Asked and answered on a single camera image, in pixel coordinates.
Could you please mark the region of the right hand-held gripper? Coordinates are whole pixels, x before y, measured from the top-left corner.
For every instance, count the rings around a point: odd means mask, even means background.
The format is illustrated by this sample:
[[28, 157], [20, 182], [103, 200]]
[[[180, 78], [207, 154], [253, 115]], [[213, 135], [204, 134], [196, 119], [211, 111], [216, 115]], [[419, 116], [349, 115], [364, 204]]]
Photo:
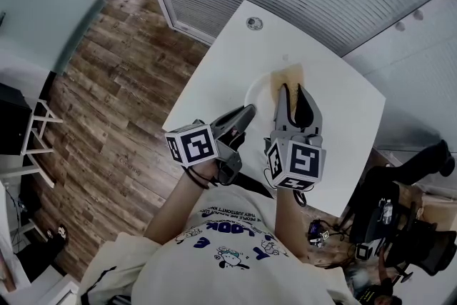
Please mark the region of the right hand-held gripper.
[[275, 188], [305, 191], [321, 181], [326, 151], [322, 149], [322, 114], [301, 84], [291, 117], [291, 97], [286, 84], [279, 89], [275, 130], [265, 151], [269, 181]]

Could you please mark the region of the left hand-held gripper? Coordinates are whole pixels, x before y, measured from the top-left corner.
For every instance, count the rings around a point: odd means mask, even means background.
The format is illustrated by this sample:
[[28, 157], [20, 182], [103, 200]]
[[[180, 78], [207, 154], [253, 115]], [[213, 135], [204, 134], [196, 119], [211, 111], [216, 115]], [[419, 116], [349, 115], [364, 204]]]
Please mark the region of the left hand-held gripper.
[[240, 106], [220, 116], [211, 124], [196, 120], [165, 133], [172, 159], [185, 169], [214, 159], [218, 173], [214, 182], [232, 184], [241, 170], [238, 148], [245, 140], [245, 130], [256, 115], [253, 104]]

